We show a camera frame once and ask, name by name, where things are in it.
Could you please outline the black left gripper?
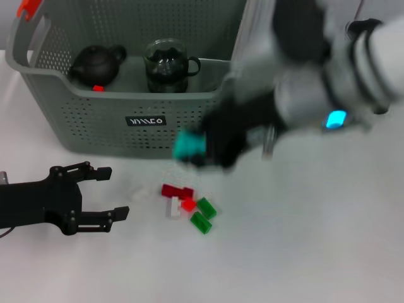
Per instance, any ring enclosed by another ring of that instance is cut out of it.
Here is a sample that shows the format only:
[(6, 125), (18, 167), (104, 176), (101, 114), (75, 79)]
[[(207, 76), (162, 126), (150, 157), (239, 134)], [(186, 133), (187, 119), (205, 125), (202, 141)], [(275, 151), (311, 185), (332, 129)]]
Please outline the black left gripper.
[(1, 185), (1, 228), (40, 223), (58, 227), (64, 235), (109, 233), (115, 222), (125, 221), (129, 207), (107, 211), (82, 211), (81, 181), (108, 181), (110, 167), (95, 169), (90, 162), (50, 168), (35, 182)]

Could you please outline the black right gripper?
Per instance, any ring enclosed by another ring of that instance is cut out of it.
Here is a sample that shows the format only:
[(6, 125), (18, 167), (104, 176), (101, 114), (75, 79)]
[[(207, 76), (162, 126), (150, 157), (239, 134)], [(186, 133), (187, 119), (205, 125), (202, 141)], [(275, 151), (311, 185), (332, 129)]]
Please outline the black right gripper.
[(243, 104), (227, 98), (201, 121), (206, 154), (187, 157), (186, 163), (197, 170), (231, 167), (247, 148), (248, 131), (262, 126), (281, 128), (273, 97), (256, 97)]

